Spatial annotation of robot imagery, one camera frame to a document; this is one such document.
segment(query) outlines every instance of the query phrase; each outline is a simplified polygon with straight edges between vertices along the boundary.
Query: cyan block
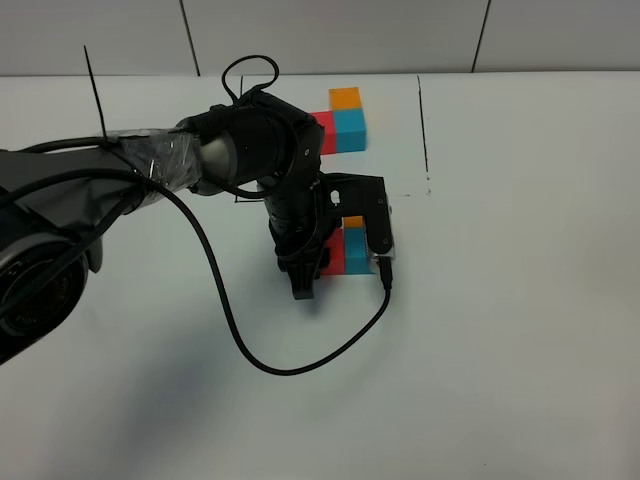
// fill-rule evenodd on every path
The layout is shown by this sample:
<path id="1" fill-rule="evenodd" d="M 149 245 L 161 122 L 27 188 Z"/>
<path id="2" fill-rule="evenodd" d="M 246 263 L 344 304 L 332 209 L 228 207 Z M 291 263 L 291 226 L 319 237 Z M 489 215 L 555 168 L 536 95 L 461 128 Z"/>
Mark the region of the cyan block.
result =
<path id="1" fill-rule="evenodd" d="M 334 110 L 333 120 L 336 126 L 336 151 L 364 152 L 367 148 L 367 125 L 361 108 L 352 110 Z"/>
<path id="2" fill-rule="evenodd" d="M 371 273 L 364 228 L 346 228 L 344 230 L 344 256 L 344 273 L 346 275 Z"/>

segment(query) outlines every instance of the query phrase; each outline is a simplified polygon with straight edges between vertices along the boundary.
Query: white table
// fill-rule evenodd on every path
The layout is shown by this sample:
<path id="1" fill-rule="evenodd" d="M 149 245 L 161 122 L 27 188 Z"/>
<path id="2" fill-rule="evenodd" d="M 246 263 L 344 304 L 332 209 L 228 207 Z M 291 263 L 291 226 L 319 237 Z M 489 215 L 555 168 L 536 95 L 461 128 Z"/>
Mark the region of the white table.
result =
<path id="1" fill-rule="evenodd" d="M 67 80 L 49 81 L 75 91 Z M 24 95 L 46 80 L 0 80 L 14 105 L 11 81 Z M 195 235 L 158 203 L 114 225 L 76 311 L 0 368 L 3 477 L 638 478 L 640 76 L 420 81 L 430 180 L 415 76 L 284 77 L 271 90 L 314 111 L 328 88 L 361 89 L 370 148 L 323 165 L 387 181 L 398 258 L 376 328 L 311 374 L 253 369 Z M 226 102 L 210 83 L 99 79 L 114 129 Z M 48 128 L 65 103 L 47 100 L 38 135 L 0 103 L 0 144 L 95 132 L 83 95 Z M 317 301 L 294 301 L 259 203 L 183 198 L 265 362 L 313 361 L 378 308 L 373 276 L 323 279 Z"/>

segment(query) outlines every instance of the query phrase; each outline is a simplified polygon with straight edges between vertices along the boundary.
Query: white wall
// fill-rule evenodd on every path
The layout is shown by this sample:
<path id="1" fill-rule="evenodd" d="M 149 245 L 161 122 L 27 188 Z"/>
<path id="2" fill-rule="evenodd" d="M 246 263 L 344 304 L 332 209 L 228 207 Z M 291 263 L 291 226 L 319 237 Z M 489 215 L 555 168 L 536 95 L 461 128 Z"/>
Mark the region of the white wall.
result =
<path id="1" fill-rule="evenodd" d="M 486 5 L 486 0 L 185 0 L 206 73 L 256 52 L 272 56 L 285 73 L 469 72 Z"/>
<path id="2" fill-rule="evenodd" d="M 640 68 L 638 0 L 493 0 L 476 71 Z"/>
<path id="3" fill-rule="evenodd" d="M 178 0 L 0 0 L 0 75 L 193 74 Z"/>

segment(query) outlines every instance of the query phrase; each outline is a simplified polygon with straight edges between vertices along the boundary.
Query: foam cube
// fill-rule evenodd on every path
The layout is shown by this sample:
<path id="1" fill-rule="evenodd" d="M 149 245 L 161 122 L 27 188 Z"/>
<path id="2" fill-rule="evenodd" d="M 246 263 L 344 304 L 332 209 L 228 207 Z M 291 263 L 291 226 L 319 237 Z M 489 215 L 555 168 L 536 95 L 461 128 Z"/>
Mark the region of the foam cube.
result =
<path id="1" fill-rule="evenodd" d="M 336 128 L 336 152 L 364 152 L 367 148 L 367 126 L 361 108 L 333 112 Z"/>
<path id="2" fill-rule="evenodd" d="M 325 248 L 329 249 L 329 265 L 320 273 L 322 275 L 344 275 L 345 272 L 345 249 L 344 230 L 337 228 L 327 243 Z"/>
<path id="3" fill-rule="evenodd" d="M 347 275 L 371 273 L 364 228 L 346 228 L 344 230 L 344 254 Z"/>
<path id="4" fill-rule="evenodd" d="M 318 124 L 324 127 L 324 142 L 320 155 L 331 155 L 336 153 L 336 124 L 333 119 L 333 112 L 312 113 Z"/>
<path id="5" fill-rule="evenodd" d="M 344 228 L 363 228 L 363 217 L 344 217 Z"/>
<path id="6" fill-rule="evenodd" d="M 352 110 L 362 108 L 360 90 L 352 88 L 332 88 L 329 90 L 329 103 L 331 110 Z"/>

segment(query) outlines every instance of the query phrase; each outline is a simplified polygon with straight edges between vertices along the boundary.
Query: plastic wrap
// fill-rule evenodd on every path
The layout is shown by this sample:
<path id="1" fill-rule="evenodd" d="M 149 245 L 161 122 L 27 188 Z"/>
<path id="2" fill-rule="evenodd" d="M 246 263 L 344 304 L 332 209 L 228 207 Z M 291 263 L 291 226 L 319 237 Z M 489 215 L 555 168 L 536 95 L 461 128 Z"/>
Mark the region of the plastic wrap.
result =
<path id="1" fill-rule="evenodd" d="M 195 155 L 198 140 L 191 134 L 172 130 L 129 130 L 109 132 L 117 141 L 115 151 L 120 153 L 140 174 L 177 192 L 198 183 L 202 176 L 201 164 Z M 142 205 L 162 198 L 150 192 Z"/>

